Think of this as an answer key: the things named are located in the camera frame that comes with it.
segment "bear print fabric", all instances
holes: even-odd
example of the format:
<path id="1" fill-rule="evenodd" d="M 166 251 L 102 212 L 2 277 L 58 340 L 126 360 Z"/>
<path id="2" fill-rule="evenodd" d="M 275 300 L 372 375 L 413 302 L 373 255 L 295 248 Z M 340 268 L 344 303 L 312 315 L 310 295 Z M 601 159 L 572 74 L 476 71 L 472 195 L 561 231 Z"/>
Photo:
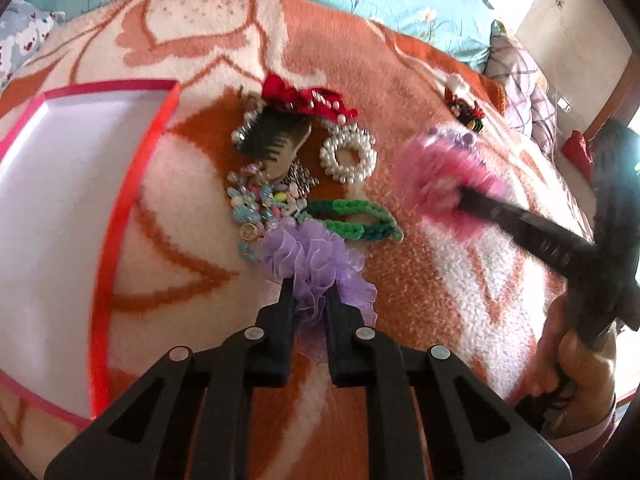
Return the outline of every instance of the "bear print fabric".
<path id="1" fill-rule="evenodd" d="M 55 23 L 48 12 L 25 0 L 12 0 L 0 16 L 0 91 L 36 53 Z"/>

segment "blanket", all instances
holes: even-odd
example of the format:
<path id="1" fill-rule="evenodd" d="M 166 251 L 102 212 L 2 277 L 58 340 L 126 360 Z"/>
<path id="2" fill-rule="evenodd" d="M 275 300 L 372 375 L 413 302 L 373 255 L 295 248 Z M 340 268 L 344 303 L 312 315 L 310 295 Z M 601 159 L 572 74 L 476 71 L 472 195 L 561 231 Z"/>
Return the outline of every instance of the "blanket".
<path id="1" fill-rule="evenodd" d="M 111 399 L 169 348 L 217 346 L 278 297 L 278 286 L 238 254 L 225 192 L 227 173 L 247 162 L 230 142 L 242 123 L 238 90 L 258 91 L 267 72 L 343 92 L 378 139 L 376 171 L 352 186 L 322 174 L 322 128 L 300 153 L 321 177 L 311 199 L 373 200 L 404 230 L 400 244 L 360 246 L 364 278 L 378 288 L 377 328 L 406 346 L 449 346 L 515 402 L 562 281 L 497 229 L 465 247 L 401 208 L 391 184 L 394 155 L 429 125 L 454 124 L 443 84 L 460 73 L 470 85 L 462 97 L 487 113 L 479 153 L 507 182 L 510 200 L 589 237 L 581 211 L 535 144 L 508 129 L 496 84 L 414 38 L 304 0 L 124 0 L 54 31 L 0 100 L 1 138 L 40 91 L 114 78 L 181 82 L 180 105 L 149 161 L 120 253 L 110 305 Z M 297 354 L 283 390 L 255 393 L 251 427 L 252 479 L 368 478 L 364 391 L 333 388 L 326 364 Z M 0 385 L 0 432 L 38 478 L 78 431 Z"/>

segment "green crocheted hair tie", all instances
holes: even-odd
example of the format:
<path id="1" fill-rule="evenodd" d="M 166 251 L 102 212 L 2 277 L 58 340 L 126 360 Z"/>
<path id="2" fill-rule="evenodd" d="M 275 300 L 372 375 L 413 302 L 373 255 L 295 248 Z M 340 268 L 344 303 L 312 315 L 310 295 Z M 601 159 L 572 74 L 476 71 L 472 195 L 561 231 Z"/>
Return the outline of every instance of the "green crocheted hair tie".
<path id="1" fill-rule="evenodd" d="M 385 238 L 391 238 L 395 242 L 404 239 L 402 229 L 394 216 L 380 204 L 367 200 L 312 200 L 306 204 L 306 208 L 298 215 L 298 222 L 302 223 L 309 218 L 332 216 L 349 216 L 366 214 L 378 219 L 374 225 L 363 225 L 340 220 L 319 220 L 329 231 L 336 233 L 345 240 L 369 240 L 379 242 Z"/>

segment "wall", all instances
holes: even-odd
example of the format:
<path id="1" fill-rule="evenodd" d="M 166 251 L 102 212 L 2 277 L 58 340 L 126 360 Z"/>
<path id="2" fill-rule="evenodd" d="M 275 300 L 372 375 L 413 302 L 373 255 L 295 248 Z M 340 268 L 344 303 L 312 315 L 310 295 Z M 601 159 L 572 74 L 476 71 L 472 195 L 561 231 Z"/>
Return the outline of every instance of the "wall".
<path id="1" fill-rule="evenodd" d="M 489 0 L 531 52 L 551 86 L 572 104 L 565 136 L 584 131 L 620 80 L 631 48 L 601 0 Z"/>

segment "screw head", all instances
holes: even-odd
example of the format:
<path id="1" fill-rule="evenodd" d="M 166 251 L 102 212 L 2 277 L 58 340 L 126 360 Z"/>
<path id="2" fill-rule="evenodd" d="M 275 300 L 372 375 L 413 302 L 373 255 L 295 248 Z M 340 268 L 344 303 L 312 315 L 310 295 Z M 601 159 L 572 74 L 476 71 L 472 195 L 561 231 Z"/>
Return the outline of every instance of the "screw head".
<path id="1" fill-rule="evenodd" d="M 358 339 L 364 339 L 365 341 L 373 339 L 376 336 L 376 331 L 368 326 L 361 326 L 356 330 L 356 337 Z"/>
<path id="2" fill-rule="evenodd" d="M 264 337 L 264 330 L 259 326 L 250 326 L 244 331 L 244 337 L 249 341 L 258 341 Z"/>
<path id="3" fill-rule="evenodd" d="M 444 361 L 451 357 L 451 350 L 449 350 L 446 346 L 437 345 L 431 349 L 431 355 L 440 361 Z"/>
<path id="4" fill-rule="evenodd" d="M 169 352 L 169 359 L 171 361 L 184 361 L 187 357 L 189 357 L 189 349 L 186 346 L 177 346 L 175 348 L 171 348 Z"/>

